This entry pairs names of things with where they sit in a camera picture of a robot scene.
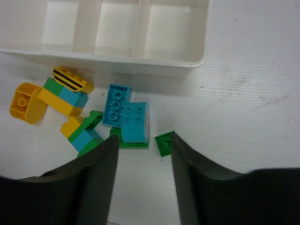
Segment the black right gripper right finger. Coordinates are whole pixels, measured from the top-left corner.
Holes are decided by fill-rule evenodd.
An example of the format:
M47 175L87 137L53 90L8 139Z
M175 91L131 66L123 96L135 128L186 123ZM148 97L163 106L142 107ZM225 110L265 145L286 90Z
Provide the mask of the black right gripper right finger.
M299 168L239 173L171 136L172 168L183 225L297 225Z

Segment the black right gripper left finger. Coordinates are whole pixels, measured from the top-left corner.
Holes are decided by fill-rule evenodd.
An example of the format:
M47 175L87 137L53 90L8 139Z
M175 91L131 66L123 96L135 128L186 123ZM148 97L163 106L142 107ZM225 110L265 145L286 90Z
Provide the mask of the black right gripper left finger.
M3 225L105 225L118 163L113 135L88 153L24 179L0 179Z

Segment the green lego plate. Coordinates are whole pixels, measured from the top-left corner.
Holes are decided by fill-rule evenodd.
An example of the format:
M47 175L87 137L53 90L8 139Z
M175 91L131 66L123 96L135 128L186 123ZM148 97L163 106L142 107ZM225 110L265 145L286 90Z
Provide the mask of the green lego plate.
M139 143L139 142L129 142L124 143L121 135L121 128L112 127L110 129L109 137L112 135L117 135L120 142L120 149L148 149L149 143Z

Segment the blue curved lego brick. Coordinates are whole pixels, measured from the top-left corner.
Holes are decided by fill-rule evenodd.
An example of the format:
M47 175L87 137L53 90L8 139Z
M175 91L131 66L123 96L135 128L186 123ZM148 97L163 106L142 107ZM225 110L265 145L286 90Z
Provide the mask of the blue curved lego brick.
M124 143L147 143L150 136L150 112L147 102L126 103L121 136Z

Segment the blue long lego brick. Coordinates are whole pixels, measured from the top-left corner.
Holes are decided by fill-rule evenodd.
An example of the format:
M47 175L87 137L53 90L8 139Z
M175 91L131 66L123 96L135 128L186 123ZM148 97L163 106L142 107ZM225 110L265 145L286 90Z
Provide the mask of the blue long lego brick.
M128 86L110 84L106 98L102 123L111 127L121 127L124 106L130 101L132 89Z

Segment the yellow rounded lego brick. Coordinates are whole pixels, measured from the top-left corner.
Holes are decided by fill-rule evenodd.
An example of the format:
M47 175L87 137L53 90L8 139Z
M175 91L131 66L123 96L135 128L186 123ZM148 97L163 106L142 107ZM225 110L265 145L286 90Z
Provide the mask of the yellow rounded lego brick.
M43 119L47 104L38 96L42 87L29 82L20 84L10 106L10 115L29 124L36 124Z

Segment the green number two lego brick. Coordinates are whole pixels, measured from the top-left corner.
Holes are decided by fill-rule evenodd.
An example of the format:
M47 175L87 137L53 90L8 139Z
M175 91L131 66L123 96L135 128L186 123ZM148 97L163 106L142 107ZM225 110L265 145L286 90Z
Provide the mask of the green number two lego brick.
M87 94L72 92L50 77L44 83L43 88L75 107L85 107L89 99Z

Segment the yellow black striped lego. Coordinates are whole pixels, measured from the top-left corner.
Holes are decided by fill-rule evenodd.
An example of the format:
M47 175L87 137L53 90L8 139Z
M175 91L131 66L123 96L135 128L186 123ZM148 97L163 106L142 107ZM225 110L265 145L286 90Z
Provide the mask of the yellow black striped lego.
M64 67L54 67L52 71L54 80L72 92L90 94L94 90L92 83L82 79L77 74Z

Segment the long yellow lego brick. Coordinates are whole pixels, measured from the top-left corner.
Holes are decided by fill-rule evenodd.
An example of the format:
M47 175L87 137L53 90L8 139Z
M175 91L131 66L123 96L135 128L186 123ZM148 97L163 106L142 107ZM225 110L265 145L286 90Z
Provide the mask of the long yellow lego brick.
M41 89L41 92L38 95L38 99L51 106L53 109L63 114L64 116L80 116L83 111L82 107L75 107L59 98L52 92L48 91L45 88Z

